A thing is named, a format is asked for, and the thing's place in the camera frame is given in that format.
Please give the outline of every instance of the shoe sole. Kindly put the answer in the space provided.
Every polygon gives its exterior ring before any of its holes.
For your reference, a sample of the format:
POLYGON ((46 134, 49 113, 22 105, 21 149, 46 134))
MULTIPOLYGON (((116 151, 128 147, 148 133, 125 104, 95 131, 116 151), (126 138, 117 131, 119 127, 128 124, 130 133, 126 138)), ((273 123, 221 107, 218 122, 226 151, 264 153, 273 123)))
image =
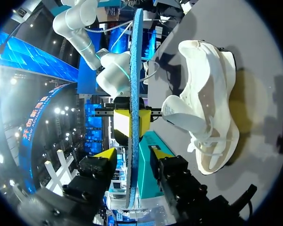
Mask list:
MULTIPOLYGON (((230 51, 222 51, 222 50, 220 51, 219 50, 219 54, 223 57, 223 60, 224 60, 223 69, 225 71, 224 75, 225 75, 225 82, 226 82, 226 86, 227 86, 227 103, 229 104, 229 97, 230 97, 230 94, 231 94, 231 92, 234 88, 234 85, 236 83, 236 62, 235 62, 233 54, 230 51)), ((232 116, 231 116, 230 130, 232 132, 232 137, 234 139, 231 141, 229 151, 228 151, 225 159, 223 160, 223 162, 220 164, 220 166, 217 169, 215 169, 213 171, 206 171, 202 167, 202 164, 201 164, 201 152, 199 152, 199 151, 196 152, 197 163, 200 162, 200 164, 197 164, 198 169, 203 175, 209 175, 209 174, 217 172, 222 167, 224 167, 224 165, 230 160, 231 156, 233 155, 233 153, 234 153, 234 151, 237 147, 239 136, 240 136, 238 127, 235 124, 232 116)))

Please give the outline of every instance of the ceiling light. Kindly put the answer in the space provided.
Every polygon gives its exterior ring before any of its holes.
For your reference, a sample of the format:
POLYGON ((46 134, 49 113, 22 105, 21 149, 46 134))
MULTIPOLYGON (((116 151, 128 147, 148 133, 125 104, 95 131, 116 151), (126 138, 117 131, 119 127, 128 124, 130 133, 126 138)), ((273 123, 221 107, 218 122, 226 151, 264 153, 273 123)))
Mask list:
POLYGON ((3 155, 0 154, 0 163, 2 164, 4 162, 4 158, 3 158, 3 155))
POLYGON ((17 83, 17 79, 12 78, 12 79, 10 80, 10 83, 11 83, 12 85, 15 85, 15 84, 17 83))
POLYGON ((56 108, 55 108, 55 113, 56 113, 56 114, 60 114, 60 112, 61 112, 61 109, 59 109, 58 107, 56 107, 56 108))
POLYGON ((15 186, 15 182, 13 180, 9 180, 9 184, 13 187, 15 186))

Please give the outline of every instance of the white robotic arm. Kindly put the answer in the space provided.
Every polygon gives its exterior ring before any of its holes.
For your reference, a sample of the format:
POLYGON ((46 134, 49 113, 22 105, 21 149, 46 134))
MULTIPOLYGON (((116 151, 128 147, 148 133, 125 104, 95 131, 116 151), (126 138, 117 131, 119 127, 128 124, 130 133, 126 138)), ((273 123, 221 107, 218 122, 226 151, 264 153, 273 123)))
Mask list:
POLYGON ((70 9, 60 13, 53 21, 54 31, 65 37, 84 58, 87 65, 96 70, 105 68, 96 78, 98 85, 111 97, 129 94, 130 54, 109 53, 106 49, 95 52, 94 45, 84 27, 96 20, 97 0, 63 0, 70 9))
POLYGON ((97 0, 81 0, 70 9, 57 15, 52 24, 53 30, 65 37, 93 70, 100 67, 100 59, 84 27, 93 24, 96 20, 97 6, 97 0))

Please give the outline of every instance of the white lattice structure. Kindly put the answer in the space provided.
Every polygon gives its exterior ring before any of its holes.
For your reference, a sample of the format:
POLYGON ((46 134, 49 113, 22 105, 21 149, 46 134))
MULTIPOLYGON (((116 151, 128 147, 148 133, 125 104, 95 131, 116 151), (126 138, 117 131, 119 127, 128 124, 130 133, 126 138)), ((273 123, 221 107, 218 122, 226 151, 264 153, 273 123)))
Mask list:
POLYGON ((51 177, 50 182, 46 185, 46 188, 52 192, 62 196, 62 186, 68 185, 72 178, 76 175, 77 170, 74 170, 72 173, 69 171, 69 166, 74 160, 74 157, 70 155, 67 159, 64 157, 62 150, 57 150, 58 159, 61 163, 61 167, 57 170, 54 170, 52 163, 50 161, 45 162, 45 167, 51 177))

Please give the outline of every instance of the blue grinding wheel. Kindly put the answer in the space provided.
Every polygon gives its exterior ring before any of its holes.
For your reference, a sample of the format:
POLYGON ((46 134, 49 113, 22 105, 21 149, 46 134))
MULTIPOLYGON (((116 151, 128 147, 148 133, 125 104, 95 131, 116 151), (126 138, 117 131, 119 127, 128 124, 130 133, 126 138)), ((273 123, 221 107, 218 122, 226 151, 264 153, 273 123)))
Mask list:
POLYGON ((143 11, 136 10, 133 21, 133 32, 130 48, 130 116, 131 138, 128 140, 128 173, 126 208, 132 209, 137 187, 139 158, 139 95, 140 73, 142 64, 142 28, 143 11))

